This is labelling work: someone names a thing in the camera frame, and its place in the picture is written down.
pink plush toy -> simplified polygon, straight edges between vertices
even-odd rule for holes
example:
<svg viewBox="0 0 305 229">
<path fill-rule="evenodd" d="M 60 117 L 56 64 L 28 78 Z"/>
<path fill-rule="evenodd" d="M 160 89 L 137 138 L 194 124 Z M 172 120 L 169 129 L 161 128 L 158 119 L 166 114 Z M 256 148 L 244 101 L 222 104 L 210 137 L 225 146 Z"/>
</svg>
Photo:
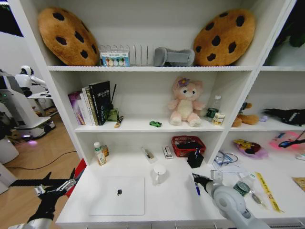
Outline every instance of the pink plush toy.
<svg viewBox="0 0 305 229">
<path fill-rule="evenodd" d="M 170 123 L 181 125 L 182 121 L 188 121 L 190 126 L 200 126 L 201 119 L 194 110 L 201 111 L 205 105 L 197 99 L 203 92 L 202 81 L 190 81 L 178 77 L 173 85 L 175 100 L 168 103 L 168 108 L 174 110 Z"/>
</svg>

yellow ruler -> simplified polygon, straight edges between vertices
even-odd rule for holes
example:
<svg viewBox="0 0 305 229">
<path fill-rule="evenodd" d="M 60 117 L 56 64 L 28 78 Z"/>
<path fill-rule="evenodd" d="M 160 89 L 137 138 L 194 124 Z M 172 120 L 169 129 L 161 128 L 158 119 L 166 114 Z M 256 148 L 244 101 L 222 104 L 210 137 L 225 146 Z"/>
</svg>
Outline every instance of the yellow ruler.
<svg viewBox="0 0 305 229">
<path fill-rule="evenodd" d="M 267 196 L 268 196 L 268 198 L 269 198 L 269 201 L 270 201 L 270 203 L 271 203 L 273 209 L 274 209 L 275 211 L 277 211 L 277 212 L 283 212 L 283 211 L 280 209 L 280 207 L 278 206 L 276 200 L 273 198 L 272 193 L 271 193 L 271 191 L 269 190 L 269 187 L 268 187 L 268 185 L 266 184 L 266 182 L 265 182 L 265 180 L 264 180 L 262 174 L 260 174 L 260 173 L 258 173 L 258 172 L 255 172 L 255 173 L 256 173 L 256 176 L 257 176 L 259 182 L 261 183 L 261 185 L 262 185 L 262 187 L 263 187 L 263 189 L 264 189 L 264 192 L 267 194 Z"/>
</svg>

wire file organizer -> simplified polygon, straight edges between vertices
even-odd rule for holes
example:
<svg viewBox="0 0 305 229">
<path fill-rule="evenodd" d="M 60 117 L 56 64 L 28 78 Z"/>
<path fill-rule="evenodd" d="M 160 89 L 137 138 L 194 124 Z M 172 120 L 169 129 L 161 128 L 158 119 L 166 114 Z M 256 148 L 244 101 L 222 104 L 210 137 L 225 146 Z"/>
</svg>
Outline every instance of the wire file organizer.
<svg viewBox="0 0 305 229">
<path fill-rule="evenodd" d="M 154 46 L 149 45 L 100 45 L 101 52 L 127 52 L 130 66 L 153 66 Z"/>
</svg>

plush bear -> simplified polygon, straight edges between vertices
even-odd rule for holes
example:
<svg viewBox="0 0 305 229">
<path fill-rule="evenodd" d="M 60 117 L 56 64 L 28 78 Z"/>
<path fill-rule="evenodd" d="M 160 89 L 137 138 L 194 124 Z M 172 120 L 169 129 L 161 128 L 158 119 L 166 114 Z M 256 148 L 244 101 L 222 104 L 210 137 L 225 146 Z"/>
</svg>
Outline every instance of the plush bear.
<svg viewBox="0 0 305 229">
<path fill-rule="evenodd" d="M 95 66 L 99 61 L 94 36 L 73 13 L 46 8 L 39 14 L 38 24 L 45 45 L 66 65 Z"/>
<path fill-rule="evenodd" d="M 194 41 L 195 63 L 225 66 L 238 60 L 250 45 L 255 18 L 246 9 L 228 10 L 209 21 Z"/>
<path fill-rule="evenodd" d="M 197 101 L 203 92 L 202 81 L 190 81 L 178 77 L 173 85 L 175 100 L 168 103 L 168 108 L 174 110 L 171 115 L 172 125 L 181 125 L 182 121 L 188 121 L 190 126 L 200 126 L 201 119 L 194 112 L 204 108 L 204 104 Z"/>
<path fill-rule="evenodd" d="M 255 125 L 256 123 L 258 123 L 259 116 L 255 115 L 255 114 L 250 114 L 250 115 L 243 114 L 244 109 L 249 109 L 251 107 L 252 107 L 251 103 L 243 103 L 243 106 L 240 109 L 239 114 L 237 115 L 237 117 L 235 118 L 235 120 L 232 124 L 233 127 L 239 127 L 242 125 L 242 123 L 246 123 L 249 125 Z"/>
</svg>

glasses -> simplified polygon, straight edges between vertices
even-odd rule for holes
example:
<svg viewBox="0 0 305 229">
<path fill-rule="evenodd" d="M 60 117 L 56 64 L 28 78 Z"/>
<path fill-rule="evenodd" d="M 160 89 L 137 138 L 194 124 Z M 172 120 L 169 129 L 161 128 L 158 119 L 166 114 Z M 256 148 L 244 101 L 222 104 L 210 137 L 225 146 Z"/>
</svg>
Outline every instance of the glasses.
<svg viewBox="0 0 305 229">
<path fill-rule="evenodd" d="M 228 165 L 229 163 L 234 163 L 238 161 L 238 157 L 234 154 L 227 154 L 219 150 L 214 161 L 219 165 Z"/>
</svg>

